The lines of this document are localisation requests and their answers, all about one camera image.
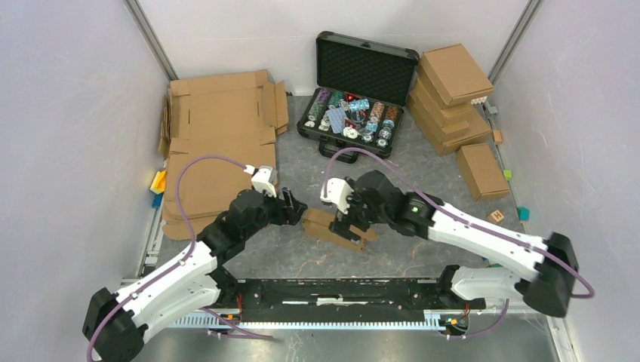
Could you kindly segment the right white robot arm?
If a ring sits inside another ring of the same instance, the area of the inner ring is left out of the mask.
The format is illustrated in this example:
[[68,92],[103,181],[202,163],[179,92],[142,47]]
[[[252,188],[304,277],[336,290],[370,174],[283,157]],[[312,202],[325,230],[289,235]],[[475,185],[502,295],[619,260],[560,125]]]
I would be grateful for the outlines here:
[[403,192],[378,170],[358,179],[328,180],[321,200],[337,208],[330,230],[351,241],[358,240],[352,228],[364,232],[386,224],[401,235],[459,247],[498,263],[496,268],[446,267],[435,289],[446,308],[474,299],[514,299],[563,318],[575,298],[579,264],[571,239],[563,234],[542,238],[505,229],[417,189]]

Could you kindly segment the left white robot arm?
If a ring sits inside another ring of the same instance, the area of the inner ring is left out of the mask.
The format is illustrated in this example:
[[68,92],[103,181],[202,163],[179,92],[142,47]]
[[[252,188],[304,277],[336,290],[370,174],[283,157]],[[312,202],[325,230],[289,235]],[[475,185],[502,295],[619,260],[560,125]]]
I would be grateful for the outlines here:
[[224,264],[269,225],[296,225],[307,210],[290,189],[281,196],[243,190],[190,245],[146,277],[91,297],[82,333],[89,361],[131,361],[157,333],[192,311],[228,307],[238,281]]

